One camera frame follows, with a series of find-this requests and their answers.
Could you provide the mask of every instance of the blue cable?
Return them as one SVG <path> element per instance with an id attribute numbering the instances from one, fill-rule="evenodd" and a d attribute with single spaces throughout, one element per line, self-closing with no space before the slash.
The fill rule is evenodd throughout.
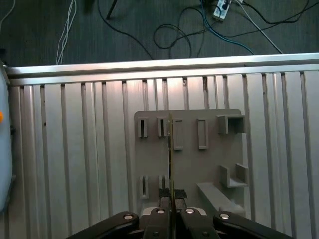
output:
<path id="1" fill-rule="evenodd" d="M 203 13 L 203 20 L 204 20 L 204 23 L 206 25 L 206 27 L 208 28 L 208 30 L 213 33 L 215 36 L 219 37 L 220 39 L 226 41 L 226 42 L 229 42 L 229 43 L 233 43 L 235 45 L 238 45 L 238 46 L 241 46 L 241 47 L 244 47 L 246 50 L 248 50 L 251 54 L 255 55 L 255 53 L 250 50 L 247 46 L 245 46 L 244 44 L 240 43 L 240 42 L 237 42 L 237 41 L 232 41 L 232 40 L 229 40 L 223 36 L 221 36 L 217 31 L 215 31 L 208 23 L 207 21 L 207 18 L 206 18 L 206 13 L 205 13 L 205 10 L 204 10 L 204 6 L 203 6 L 203 0 L 200 1 L 201 2 L 201 10 L 202 10 L 202 13 Z"/>

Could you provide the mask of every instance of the white plastic casing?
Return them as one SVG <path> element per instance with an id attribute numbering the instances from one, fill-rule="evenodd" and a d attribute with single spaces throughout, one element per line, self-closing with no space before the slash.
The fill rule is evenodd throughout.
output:
<path id="1" fill-rule="evenodd" d="M 0 122 L 0 212 L 6 206 L 12 180 L 9 95 L 6 79 L 7 75 L 3 66 L 0 65 L 0 111 L 3 115 Z"/>

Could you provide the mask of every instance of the white cable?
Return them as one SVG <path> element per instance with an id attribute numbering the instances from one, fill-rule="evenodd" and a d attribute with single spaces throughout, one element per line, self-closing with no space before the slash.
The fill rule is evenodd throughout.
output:
<path id="1" fill-rule="evenodd" d="M 71 12 L 72 12 L 72 9 L 73 9 L 73 5 L 74 5 L 74 13 L 73 13 L 73 16 L 72 16 L 72 19 L 71 19 L 71 22 L 70 22 L 70 16 L 71 16 Z M 61 37 L 60 37 L 59 43 L 58 43 L 58 50 L 56 52 L 56 61 L 55 61 L 56 65 L 62 64 L 63 52 L 64 52 L 64 49 L 65 49 L 66 44 L 68 42 L 69 31 L 71 29 L 71 26 L 72 26 L 74 17 L 76 15 L 76 12 L 77 12 L 76 0 L 72 0 L 71 4 L 70 4 L 70 7 L 69 7 L 69 11 L 68 11 L 68 18 L 67 18 L 67 20 L 65 22 L 65 25 L 64 25 L 64 28 L 63 28 L 63 32 L 61 34 Z M 62 40 L 62 45 L 61 45 L 61 52 L 59 54 L 61 40 Z"/>
<path id="2" fill-rule="evenodd" d="M 2 23 L 4 22 L 4 20 L 12 13 L 13 9 L 15 7 L 15 0 L 13 0 L 13 5 L 11 10 L 4 16 L 4 18 L 0 21 L 0 36 L 1 36 L 1 28 L 2 28 Z"/>
<path id="3" fill-rule="evenodd" d="M 235 2 L 237 2 L 237 4 L 242 8 L 242 10 L 244 11 L 245 15 L 248 17 L 248 19 L 251 21 L 251 23 L 261 32 L 261 34 L 264 35 L 264 37 L 275 47 L 275 49 L 277 51 L 279 51 L 281 54 L 283 54 L 283 52 L 273 43 L 273 41 L 259 28 L 259 26 L 257 26 L 257 24 L 251 19 L 251 17 L 248 15 L 248 13 L 246 12 L 246 10 L 244 9 L 243 5 L 240 3 L 239 0 L 234 0 Z"/>

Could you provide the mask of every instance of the gray plastic board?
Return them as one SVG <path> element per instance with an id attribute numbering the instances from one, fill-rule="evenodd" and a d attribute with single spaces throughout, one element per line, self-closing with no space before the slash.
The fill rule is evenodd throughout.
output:
<path id="1" fill-rule="evenodd" d="M 174 122 L 174 182 L 184 189 L 190 207 L 204 208 L 197 183 L 211 182 L 235 204 L 243 206 L 243 189 L 227 188 L 220 184 L 220 166 L 229 169 L 236 178 L 236 164 L 243 164 L 243 129 L 245 119 L 238 109 L 139 111 L 135 113 L 135 179 L 137 208 L 157 206 L 158 190 L 169 187 L 168 138 L 169 113 Z M 223 116 L 232 119 L 227 134 L 220 134 Z"/>

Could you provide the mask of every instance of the metal table surface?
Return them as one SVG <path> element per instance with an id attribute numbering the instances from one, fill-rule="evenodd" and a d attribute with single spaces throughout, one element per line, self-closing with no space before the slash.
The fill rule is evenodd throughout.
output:
<path id="1" fill-rule="evenodd" d="M 134 113 L 247 115 L 246 216 L 319 237 L 319 54 L 7 68 L 16 182 L 0 238 L 64 238 L 135 210 Z"/>

